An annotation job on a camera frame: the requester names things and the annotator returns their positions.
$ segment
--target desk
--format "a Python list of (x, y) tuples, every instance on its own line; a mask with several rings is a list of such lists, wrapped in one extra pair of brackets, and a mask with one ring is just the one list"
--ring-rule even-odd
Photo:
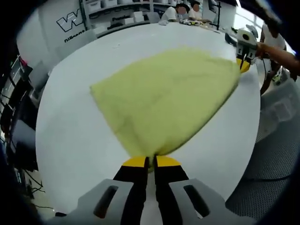
[[(56, 211), (75, 209), (80, 196), (112, 179), (129, 159), (98, 110), (90, 86), (136, 60), (182, 45), (235, 61), (235, 48), (224, 34), (178, 23), (147, 24), (95, 40), (53, 69), (38, 110), (36, 148), (43, 185)], [(252, 66), (215, 116), (171, 157), (190, 178), (227, 199), (250, 160), (259, 112), (259, 82)]]

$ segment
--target white table surface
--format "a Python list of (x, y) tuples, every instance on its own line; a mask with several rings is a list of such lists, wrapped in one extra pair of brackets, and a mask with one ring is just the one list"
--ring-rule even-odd
[[(224, 34), (171, 23), (107, 35), (53, 69), (38, 110), (36, 148), (43, 185), (56, 211), (75, 209), (80, 196), (112, 179), (129, 159), (98, 110), (90, 86), (136, 60), (183, 45), (235, 61), (235, 48)], [(198, 178), (227, 200), (250, 160), (259, 111), (259, 82), (252, 66), (215, 116), (170, 156), (182, 163), (189, 178)]]

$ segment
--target yellow towel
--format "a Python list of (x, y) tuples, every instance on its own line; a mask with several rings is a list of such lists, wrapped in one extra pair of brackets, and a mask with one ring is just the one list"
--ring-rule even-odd
[(131, 156), (167, 154), (196, 134), (238, 84), (236, 63), (191, 49), (137, 61), (91, 86)]

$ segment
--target white shirt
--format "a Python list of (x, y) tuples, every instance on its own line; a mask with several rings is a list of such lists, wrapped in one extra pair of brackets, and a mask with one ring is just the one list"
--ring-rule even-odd
[(177, 20), (176, 9), (172, 6), (169, 7), (161, 17), (161, 20)]
[(272, 47), (277, 47), (280, 49), (285, 48), (285, 40), (280, 34), (278, 34), (277, 38), (274, 38), (272, 36), (272, 34), (270, 33), (269, 28), (266, 24), (263, 24), (262, 31), (264, 34), (264, 42), (267, 45), (272, 46)]
[(189, 13), (188, 13), (188, 17), (189, 18), (194, 18), (194, 19), (197, 19), (197, 20), (201, 20), (202, 19), (202, 14), (200, 13), (200, 11), (196, 12), (191, 8)]

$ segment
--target yellow cloth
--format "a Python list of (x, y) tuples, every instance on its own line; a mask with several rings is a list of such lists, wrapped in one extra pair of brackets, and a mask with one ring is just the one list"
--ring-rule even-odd
[(239, 77), (232, 61), (174, 49), (132, 63), (92, 85), (91, 93), (131, 156), (163, 155), (209, 121)]

